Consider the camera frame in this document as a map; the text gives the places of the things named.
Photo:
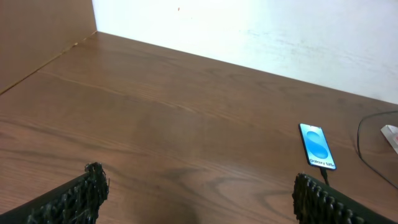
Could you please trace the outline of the white power strip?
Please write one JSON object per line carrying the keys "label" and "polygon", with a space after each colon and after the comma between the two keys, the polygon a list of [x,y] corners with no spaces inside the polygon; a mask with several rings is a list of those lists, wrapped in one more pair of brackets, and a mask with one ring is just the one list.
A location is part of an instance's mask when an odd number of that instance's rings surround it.
{"label": "white power strip", "polygon": [[387,139],[391,147],[398,154],[398,127],[393,125],[385,125],[381,128],[381,133]]}

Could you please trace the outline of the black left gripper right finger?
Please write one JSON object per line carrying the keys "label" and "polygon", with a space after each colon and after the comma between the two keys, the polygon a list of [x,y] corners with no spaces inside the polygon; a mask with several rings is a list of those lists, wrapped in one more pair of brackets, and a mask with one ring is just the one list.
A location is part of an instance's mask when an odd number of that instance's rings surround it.
{"label": "black left gripper right finger", "polygon": [[295,178],[292,198],[300,223],[397,224],[304,173]]}

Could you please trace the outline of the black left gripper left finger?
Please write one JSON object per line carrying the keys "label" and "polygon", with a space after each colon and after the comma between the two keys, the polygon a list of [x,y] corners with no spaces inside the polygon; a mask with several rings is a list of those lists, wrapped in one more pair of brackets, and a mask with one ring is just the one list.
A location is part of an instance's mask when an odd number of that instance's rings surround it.
{"label": "black left gripper left finger", "polygon": [[106,173],[94,162],[81,176],[1,214],[1,223],[95,223],[108,194]]}

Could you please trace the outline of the blue Galaxy smartphone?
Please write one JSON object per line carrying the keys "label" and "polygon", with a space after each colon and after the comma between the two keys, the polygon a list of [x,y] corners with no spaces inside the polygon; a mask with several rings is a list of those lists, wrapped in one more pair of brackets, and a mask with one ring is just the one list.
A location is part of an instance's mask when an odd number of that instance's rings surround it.
{"label": "blue Galaxy smartphone", "polygon": [[326,170],[336,170],[336,164],[322,128],[300,123],[298,129],[308,164]]}

